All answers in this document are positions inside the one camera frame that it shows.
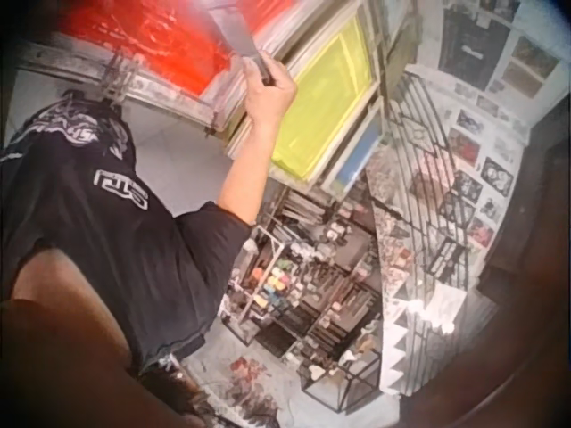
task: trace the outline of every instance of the hand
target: hand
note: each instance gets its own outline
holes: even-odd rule
[[[269,72],[276,80],[275,86],[264,86],[258,66],[250,58],[244,58],[246,79],[246,111],[252,119],[254,128],[263,128],[277,133],[287,109],[295,98],[297,85],[281,62],[260,52]]]

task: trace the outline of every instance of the black t-shirt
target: black t-shirt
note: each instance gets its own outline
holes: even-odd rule
[[[212,202],[173,218],[135,173],[127,125],[100,104],[57,103],[15,140],[0,155],[2,300],[27,259],[57,248],[117,320],[137,371],[199,338],[250,227]]]

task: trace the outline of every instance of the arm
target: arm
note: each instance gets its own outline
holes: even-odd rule
[[[296,86],[286,67],[265,53],[261,57],[276,80],[264,86],[252,60],[244,58],[246,111],[252,128],[228,172],[218,205],[251,225],[255,222],[268,178],[269,164],[282,118],[295,98]]]

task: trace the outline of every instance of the graphic print on shirt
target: graphic print on shirt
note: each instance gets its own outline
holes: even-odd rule
[[[93,184],[123,199],[130,199],[141,210],[149,208],[149,195],[129,177],[98,169],[95,172]]]
[[[82,100],[62,100],[54,103],[24,123],[12,138],[11,144],[18,143],[30,132],[59,132],[72,145],[82,146],[100,141],[101,134],[112,139],[111,152],[119,159],[128,149],[128,134],[115,119],[94,118],[91,110],[94,105]]]

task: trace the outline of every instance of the yellow mesh screen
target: yellow mesh screen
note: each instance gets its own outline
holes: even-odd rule
[[[307,180],[372,77],[355,17],[333,37],[296,79],[298,94],[284,118],[272,160]]]

